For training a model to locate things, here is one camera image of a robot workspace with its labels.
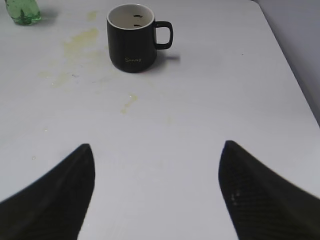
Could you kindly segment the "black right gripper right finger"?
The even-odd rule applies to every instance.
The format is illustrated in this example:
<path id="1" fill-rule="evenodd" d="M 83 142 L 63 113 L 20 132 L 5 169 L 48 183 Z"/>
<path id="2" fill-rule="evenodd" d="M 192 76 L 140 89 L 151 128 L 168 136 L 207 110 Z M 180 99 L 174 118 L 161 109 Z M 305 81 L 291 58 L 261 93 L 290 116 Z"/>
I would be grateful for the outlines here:
<path id="1" fill-rule="evenodd" d="M 218 181 L 240 240 L 318 240 L 320 200 L 287 181 L 235 141 L 224 144 Z"/>

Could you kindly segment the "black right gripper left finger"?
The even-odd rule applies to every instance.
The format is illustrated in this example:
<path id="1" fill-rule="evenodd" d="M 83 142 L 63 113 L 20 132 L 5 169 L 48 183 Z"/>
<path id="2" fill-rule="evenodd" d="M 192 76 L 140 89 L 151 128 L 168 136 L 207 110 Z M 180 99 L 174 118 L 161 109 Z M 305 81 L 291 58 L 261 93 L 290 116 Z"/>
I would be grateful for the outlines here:
<path id="1" fill-rule="evenodd" d="M 92 149 L 81 144 L 45 175 L 0 203 L 0 238 L 76 240 L 95 177 Z"/>

